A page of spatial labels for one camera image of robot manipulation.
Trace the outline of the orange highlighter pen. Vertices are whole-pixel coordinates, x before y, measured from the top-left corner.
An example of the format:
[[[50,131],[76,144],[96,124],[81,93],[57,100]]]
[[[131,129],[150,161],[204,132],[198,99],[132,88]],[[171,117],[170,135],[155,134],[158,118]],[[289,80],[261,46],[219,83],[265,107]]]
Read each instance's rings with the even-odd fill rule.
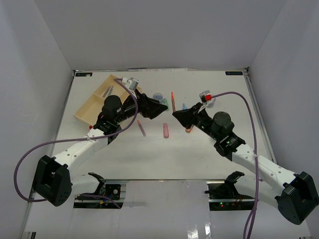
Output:
[[[173,112],[176,112],[175,99],[174,99],[174,93],[173,93],[173,91],[171,92],[171,105],[172,105],[172,111],[173,111]]]

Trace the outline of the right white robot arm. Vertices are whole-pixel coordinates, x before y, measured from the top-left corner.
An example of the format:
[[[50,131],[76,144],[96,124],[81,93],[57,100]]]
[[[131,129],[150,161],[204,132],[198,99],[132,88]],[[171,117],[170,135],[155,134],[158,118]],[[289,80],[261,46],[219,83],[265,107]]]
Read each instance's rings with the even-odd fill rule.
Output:
[[[214,147],[222,156],[239,164],[262,179],[259,199],[276,207],[289,222],[300,225],[318,206],[319,196],[314,180],[306,172],[295,173],[263,156],[234,132],[234,123],[226,112],[217,112],[211,118],[203,104],[172,114],[184,128],[195,126],[215,140]]]

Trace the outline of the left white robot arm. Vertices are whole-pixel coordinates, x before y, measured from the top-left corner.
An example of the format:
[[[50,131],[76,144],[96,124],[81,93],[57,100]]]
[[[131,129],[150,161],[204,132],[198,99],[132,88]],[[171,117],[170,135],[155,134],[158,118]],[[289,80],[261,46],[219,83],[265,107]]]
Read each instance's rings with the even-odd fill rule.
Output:
[[[33,190],[56,207],[61,206],[71,195],[103,198],[109,189],[105,179],[96,173],[74,178],[76,169],[95,152],[115,140],[122,129],[121,122],[136,114],[152,120],[167,109],[166,105],[138,90],[124,102],[115,95],[106,97],[96,123],[82,141],[53,157],[45,155],[40,158],[32,184]]]

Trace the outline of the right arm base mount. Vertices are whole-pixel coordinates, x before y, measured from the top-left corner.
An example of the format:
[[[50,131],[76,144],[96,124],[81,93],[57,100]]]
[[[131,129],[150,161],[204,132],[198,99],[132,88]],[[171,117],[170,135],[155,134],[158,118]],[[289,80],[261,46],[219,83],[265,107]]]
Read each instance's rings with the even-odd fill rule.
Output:
[[[221,183],[207,182],[210,211],[250,211],[254,206],[254,198],[238,193],[235,188],[238,180],[245,174],[235,171]]]

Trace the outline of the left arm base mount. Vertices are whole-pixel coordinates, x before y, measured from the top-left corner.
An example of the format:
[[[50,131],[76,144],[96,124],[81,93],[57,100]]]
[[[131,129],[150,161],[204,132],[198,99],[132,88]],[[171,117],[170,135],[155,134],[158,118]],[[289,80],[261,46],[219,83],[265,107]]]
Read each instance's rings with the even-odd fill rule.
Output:
[[[72,187],[73,207],[76,209],[121,209],[124,204],[126,183],[107,180],[90,172],[77,177]]]

